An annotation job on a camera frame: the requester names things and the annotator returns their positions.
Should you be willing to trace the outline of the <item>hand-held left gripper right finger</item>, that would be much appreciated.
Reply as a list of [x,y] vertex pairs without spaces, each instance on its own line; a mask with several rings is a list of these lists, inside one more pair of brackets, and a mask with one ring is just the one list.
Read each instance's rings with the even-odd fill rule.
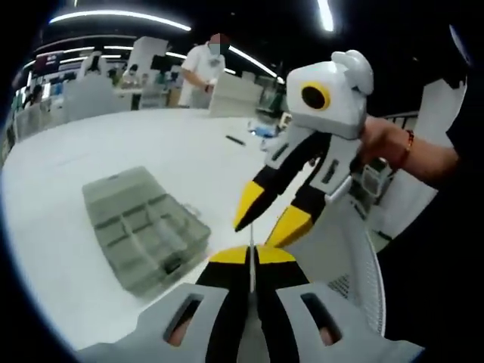
[[272,362],[414,362],[423,348],[388,340],[362,311],[311,282],[288,252],[255,248],[257,312]]

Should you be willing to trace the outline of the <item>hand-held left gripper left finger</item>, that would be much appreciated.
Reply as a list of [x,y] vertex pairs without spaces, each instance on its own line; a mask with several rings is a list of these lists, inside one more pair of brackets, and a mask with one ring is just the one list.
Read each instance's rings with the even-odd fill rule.
[[193,284],[174,288],[115,343],[77,352],[80,362],[236,362],[247,319],[250,248],[223,250]]

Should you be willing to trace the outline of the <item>person's right hand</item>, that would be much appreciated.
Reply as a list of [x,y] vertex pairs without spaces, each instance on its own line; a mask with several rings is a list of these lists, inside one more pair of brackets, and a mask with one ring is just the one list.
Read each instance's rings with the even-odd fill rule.
[[408,133],[394,123],[367,116],[360,136],[359,159],[363,164],[369,164],[373,159],[383,158],[392,169],[398,169],[406,153],[408,139]]

